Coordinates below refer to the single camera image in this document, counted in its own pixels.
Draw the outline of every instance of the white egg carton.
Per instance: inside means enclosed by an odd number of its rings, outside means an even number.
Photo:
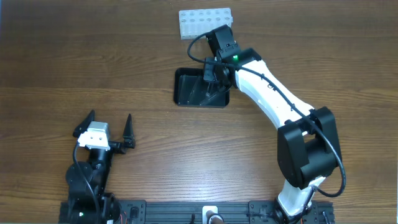
[[[181,10],[178,14],[182,40],[194,39],[225,24],[231,27],[233,22],[230,8]]]

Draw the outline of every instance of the cable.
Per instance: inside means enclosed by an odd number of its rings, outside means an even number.
[[[77,170],[79,171],[80,177],[83,178],[83,180],[85,181],[85,183],[86,183],[86,185],[87,185],[87,187],[88,187],[88,190],[90,190],[90,194],[91,194],[91,196],[93,197],[94,204],[95,204],[95,210],[96,210],[96,221],[95,221],[95,223],[99,223],[99,218],[100,218],[100,204],[98,203],[98,199],[95,197],[95,194],[94,194],[94,192],[93,192],[93,189],[91,188],[90,184],[88,183],[87,178],[86,178],[85,174],[83,173],[83,170],[81,169],[79,163],[77,162],[77,159],[76,159],[76,152],[77,152],[77,149],[78,149],[78,148],[79,148],[79,143],[76,142],[75,149],[73,150],[73,162],[74,162],[75,165],[77,166]]]
[[[329,194],[329,193],[326,193],[323,190],[319,189],[318,187],[316,187],[315,190],[319,191],[322,195],[324,195],[326,197],[337,197],[337,196],[341,195],[343,193],[345,187],[346,187],[346,171],[345,171],[344,165],[343,165],[340,157],[338,156],[335,148],[331,145],[330,141],[326,138],[326,136],[324,135],[322,130],[313,121],[311,121],[310,118],[308,118],[303,113],[301,113],[301,111],[295,107],[295,105],[285,96],[285,94],[282,93],[282,91],[271,80],[269,80],[264,74],[260,74],[260,73],[254,71],[254,70],[251,70],[251,69],[248,69],[248,68],[244,68],[244,67],[242,67],[240,65],[234,65],[234,64],[231,64],[231,63],[223,63],[223,62],[205,61],[205,60],[200,60],[199,58],[196,58],[196,57],[192,56],[191,48],[192,48],[193,44],[197,40],[201,39],[202,37],[204,37],[204,36],[206,36],[208,34],[209,34],[209,32],[206,32],[204,34],[200,34],[199,36],[197,36],[189,44],[188,49],[187,49],[188,56],[192,60],[194,60],[196,62],[199,62],[199,63],[207,63],[207,64],[210,64],[210,65],[222,65],[222,66],[225,66],[225,67],[234,68],[235,70],[244,70],[244,71],[247,71],[247,72],[250,72],[250,73],[253,73],[253,74],[259,76],[262,80],[267,81],[269,83],[269,85],[271,87],[273,87],[273,89],[275,91],[277,91],[281,95],[281,97],[283,97],[283,99],[291,107],[291,109],[296,111],[317,132],[317,134],[330,147],[331,151],[333,152],[333,155],[335,156],[335,159],[337,160],[337,164],[338,164],[338,167],[340,168],[340,173],[341,173],[341,185],[340,185],[339,191],[337,191],[337,193],[334,193],[334,194]]]

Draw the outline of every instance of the wooden tabletop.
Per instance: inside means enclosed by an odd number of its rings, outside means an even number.
[[[3,0],[0,222],[57,222],[72,131],[90,112],[137,147],[114,158],[108,191],[147,201],[273,200],[284,177],[277,132],[245,94],[224,109],[173,102],[187,57],[178,11],[230,7],[234,37],[296,96],[336,117],[347,186],[337,223],[395,223],[397,1]],[[210,56],[205,41],[193,48]],[[84,161],[88,153],[79,152]],[[335,192],[336,169],[322,188]]]

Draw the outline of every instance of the wood grain surface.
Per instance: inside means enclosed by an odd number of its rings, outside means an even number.
[[[174,104],[186,55],[178,11],[230,7],[235,39],[293,94],[327,106],[347,187],[337,223],[395,223],[398,2],[288,0],[3,0],[0,31],[0,222],[58,221],[74,127],[96,110],[137,147],[114,158],[108,191],[148,201],[272,200],[284,177],[277,133],[243,93],[225,109]],[[210,55],[205,41],[194,46]],[[88,153],[79,152],[80,160]],[[340,175],[322,185],[336,191]]]

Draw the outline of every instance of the wooden table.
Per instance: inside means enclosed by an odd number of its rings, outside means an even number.
[[[0,222],[57,222],[74,127],[96,110],[136,149],[114,158],[108,191],[148,201],[272,200],[284,177],[276,130],[246,95],[225,109],[174,104],[174,72],[201,68],[178,11],[230,7],[234,37],[293,94],[327,106],[347,187],[338,223],[395,223],[398,146],[396,1],[3,0],[0,36]],[[205,41],[193,53],[211,55]],[[79,151],[80,160],[88,153]],[[322,185],[337,190],[340,175]]]

